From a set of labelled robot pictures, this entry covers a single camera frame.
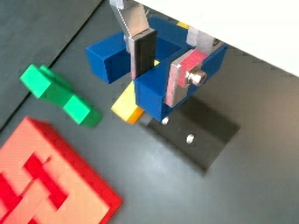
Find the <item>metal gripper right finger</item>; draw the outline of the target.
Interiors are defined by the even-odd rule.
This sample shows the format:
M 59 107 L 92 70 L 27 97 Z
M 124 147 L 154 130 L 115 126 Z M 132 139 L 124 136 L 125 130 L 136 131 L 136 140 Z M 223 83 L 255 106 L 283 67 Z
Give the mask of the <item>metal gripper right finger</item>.
M 187 96 L 190 85 L 199 87 L 207 80 L 208 74 L 202 69 L 203 61 L 224 46 L 220 40 L 194 27 L 188 28 L 186 42 L 192 49 L 170 66 L 164 103 L 171 108 Z

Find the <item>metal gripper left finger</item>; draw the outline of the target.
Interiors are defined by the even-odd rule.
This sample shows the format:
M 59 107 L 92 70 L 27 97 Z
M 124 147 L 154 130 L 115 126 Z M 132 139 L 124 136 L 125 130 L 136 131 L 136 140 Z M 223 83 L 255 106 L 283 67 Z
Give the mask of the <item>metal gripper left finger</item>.
M 135 0 L 109 0 L 116 20 L 124 32 L 131 55 L 131 77 L 135 80 L 155 66 L 158 31 L 150 27 L 144 6 Z

